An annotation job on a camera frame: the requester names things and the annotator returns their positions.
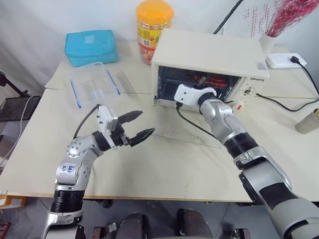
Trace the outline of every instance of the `orange lid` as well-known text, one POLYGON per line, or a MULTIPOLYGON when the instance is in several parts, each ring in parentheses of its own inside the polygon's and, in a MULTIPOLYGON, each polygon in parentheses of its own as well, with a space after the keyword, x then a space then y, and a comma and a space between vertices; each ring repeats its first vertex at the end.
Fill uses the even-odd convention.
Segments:
POLYGON ((165 24, 174 16, 173 8, 163 0, 146 0, 136 7, 138 21, 149 25, 165 24))

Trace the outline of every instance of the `cable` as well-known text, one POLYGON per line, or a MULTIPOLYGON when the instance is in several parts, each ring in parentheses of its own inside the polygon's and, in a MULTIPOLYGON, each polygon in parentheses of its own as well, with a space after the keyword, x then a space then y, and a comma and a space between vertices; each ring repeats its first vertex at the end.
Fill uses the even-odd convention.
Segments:
POLYGON ((16 142, 14 143, 14 145, 12 146, 12 148, 9 150, 9 152, 5 155, 5 157, 3 158, 3 160, 1 161, 0 165, 6 160, 6 158, 8 157, 8 155, 11 153, 11 151, 14 149, 14 147, 16 146, 16 144, 18 143, 20 137, 21 137, 21 134, 22 134, 22 119, 23 119, 23 116, 24 116, 24 112, 25 112, 25 109, 26 109, 26 106, 28 105, 29 103, 29 100, 31 100, 33 96, 31 96, 25 103, 25 106, 24 106, 24 109, 23 109, 23 112, 22 112, 22 116, 21 116, 21 119, 20 119, 20 133, 19 133, 19 136, 18 136, 18 139, 16 140, 16 142))
POLYGON ((225 16, 224 20, 220 23, 220 25, 217 27, 217 29, 213 32, 213 34, 217 34, 219 30, 223 27, 223 25, 227 22, 227 20, 230 18, 230 16, 234 13, 234 11, 237 9, 237 7, 242 3, 243 0, 239 0, 231 9, 231 11, 225 16))
POLYGON ((186 122, 190 123, 192 126, 195 126, 196 128, 200 129, 201 131, 205 132, 206 134, 209 134, 210 136, 212 136, 213 138, 217 139, 214 135, 212 135, 210 132, 204 130, 203 128, 199 127, 198 125, 196 125, 195 123, 193 123, 192 121, 186 119, 180 112, 179 112, 179 108, 182 106, 183 104, 180 102, 176 102, 176 111, 178 113, 178 115, 185 120, 186 122))
POLYGON ((91 111, 84 117, 84 119, 82 119, 82 121, 80 122, 78 128, 76 129, 73 139, 75 139, 78 135, 78 132, 80 131, 80 128, 82 127, 82 125, 84 124, 84 122, 87 120, 87 118, 96 110, 98 109, 100 106, 100 104, 97 104, 96 106, 93 107, 93 109, 91 109, 91 111))
POLYGON ((293 109, 290 109, 290 108, 284 106, 283 104, 279 103, 278 101, 276 101, 276 100, 274 100, 274 99, 271 99, 271 98, 269 98, 269 97, 260 95, 260 94, 258 94, 258 93, 256 93, 256 95, 259 96, 259 97, 262 97, 262 98, 264 98, 264 99, 267 99, 267 100, 269 100, 269 101, 275 102, 275 103, 279 104, 281 107, 283 107, 284 109, 286 109, 286 110, 288 110, 288 111, 290 111, 290 112, 297 112, 297 111, 301 110, 303 107, 305 107, 305 106, 307 106, 307 105, 310 105, 310 104, 312 104, 312 103, 315 103, 315 102, 319 101, 319 90, 318 90, 318 88, 317 88, 317 86, 316 86, 316 84, 315 84, 315 82, 314 82, 314 80, 313 80, 311 74, 310 74, 309 71, 300 63, 299 59, 298 59, 296 56, 293 56, 290 60, 291 60, 291 62, 300 65, 300 66, 304 69, 304 71, 308 74, 309 79, 311 80, 311 82, 312 82, 312 84, 314 85, 315 90, 316 90, 316 92, 317 92, 317 94, 318 94, 318 98, 317 98, 316 100, 314 100, 314 101, 311 101, 311 102, 308 102, 308 103, 304 104, 303 106, 301 106, 300 108, 298 108, 298 109, 296 109, 296 110, 293 110, 293 109))

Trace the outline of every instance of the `plug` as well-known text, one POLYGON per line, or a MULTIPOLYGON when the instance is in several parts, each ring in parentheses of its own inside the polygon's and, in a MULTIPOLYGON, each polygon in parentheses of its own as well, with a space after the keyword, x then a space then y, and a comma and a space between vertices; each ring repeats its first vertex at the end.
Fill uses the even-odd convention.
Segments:
POLYGON ((296 56, 293 56, 292 58, 290 58, 290 61, 293 62, 293 63, 299 63, 300 64, 300 61, 299 61, 298 57, 296 57, 296 56))
POLYGON ((176 109, 179 109, 183 106, 183 103, 176 101, 176 109))

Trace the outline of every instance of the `white toaster oven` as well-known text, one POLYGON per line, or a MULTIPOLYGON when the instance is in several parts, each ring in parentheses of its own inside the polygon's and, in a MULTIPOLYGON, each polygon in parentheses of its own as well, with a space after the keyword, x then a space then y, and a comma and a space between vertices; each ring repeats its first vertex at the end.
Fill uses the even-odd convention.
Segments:
POLYGON ((164 106, 175 107, 175 92, 184 84, 212 87, 217 98, 240 110, 268 78, 262 48, 254 39, 165 28, 152 58, 153 99, 164 106))

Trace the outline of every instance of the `white power strip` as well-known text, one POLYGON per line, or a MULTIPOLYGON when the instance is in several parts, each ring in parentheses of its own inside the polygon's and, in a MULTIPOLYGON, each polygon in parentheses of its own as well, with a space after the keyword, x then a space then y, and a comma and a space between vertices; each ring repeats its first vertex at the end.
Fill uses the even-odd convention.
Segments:
POLYGON ((305 66, 306 61, 297 53, 274 53, 268 54, 266 58, 267 65, 272 69, 278 68, 298 68, 300 65, 290 61, 293 56, 298 57, 300 63, 305 66))

